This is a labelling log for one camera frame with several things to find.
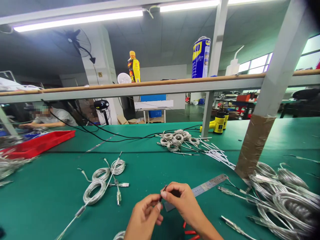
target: wd-40 can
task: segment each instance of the wd-40 can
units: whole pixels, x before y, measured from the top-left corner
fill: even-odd
[[[210,38],[201,37],[193,45],[192,78],[207,77]]]

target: person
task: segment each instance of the person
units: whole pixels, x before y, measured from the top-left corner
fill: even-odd
[[[180,197],[170,192],[179,191]],[[133,208],[124,240],[150,240],[154,225],[161,225],[163,209],[160,198],[174,205],[182,218],[189,224],[203,240],[223,240],[217,230],[202,212],[193,192],[188,184],[172,182],[161,194],[151,194],[138,202]]]
[[[59,119],[71,126],[78,126],[74,118],[66,110],[54,108],[51,106],[43,106],[43,103],[33,103],[28,105],[27,109],[35,115],[35,119],[31,123],[20,124],[19,127],[64,127],[66,124],[58,120],[51,113]]]

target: white plastic bottle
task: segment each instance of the white plastic bottle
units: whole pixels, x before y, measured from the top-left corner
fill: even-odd
[[[235,75],[239,73],[239,67],[240,63],[238,63],[237,53],[244,47],[244,45],[236,51],[236,54],[234,55],[234,59],[231,60],[230,65],[226,69],[226,76]]]

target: fluorescent light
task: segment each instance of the fluorescent light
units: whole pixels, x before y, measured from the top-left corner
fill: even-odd
[[[191,3],[181,3],[168,6],[160,6],[160,12],[170,12],[177,10],[204,8],[204,7],[214,7],[219,4],[219,0],[202,1],[202,2],[191,2]]]
[[[142,10],[131,11],[131,12],[109,13],[109,14],[95,15],[95,16],[89,16],[89,17],[71,18],[71,19],[65,19],[65,20],[59,20],[59,21],[36,23],[36,24],[30,24],[25,26],[13,27],[13,29],[17,32],[27,32],[27,31],[33,31],[38,29],[68,26],[68,25],[74,25],[74,24],[80,24],[80,23],[100,22],[105,20],[140,17],[140,16],[143,16]]]
[[[274,1],[274,0],[229,0],[228,5],[256,3],[256,2],[270,2],[270,1]]]

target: red plastic tray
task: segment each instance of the red plastic tray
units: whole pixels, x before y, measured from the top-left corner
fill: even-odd
[[[51,132],[34,139],[30,139],[13,147],[4,149],[3,152],[5,153],[15,148],[15,151],[10,153],[7,158],[33,158],[44,151],[47,151],[48,149],[53,148],[54,146],[57,146],[70,138],[73,138],[75,136],[75,132],[75,130]]]

